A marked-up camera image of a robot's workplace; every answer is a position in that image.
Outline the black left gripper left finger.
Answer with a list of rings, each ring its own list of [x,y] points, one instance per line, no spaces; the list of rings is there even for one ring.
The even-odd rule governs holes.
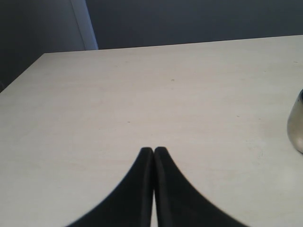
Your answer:
[[[153,150],[141,148],[119,185],[70,227],[149,227],[153,201]]]

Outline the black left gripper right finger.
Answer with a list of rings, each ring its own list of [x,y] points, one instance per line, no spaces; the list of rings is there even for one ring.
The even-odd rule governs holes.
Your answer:
[[[155,201],[160,227],[242,227],[184,177],[165,147],[154,151]]]

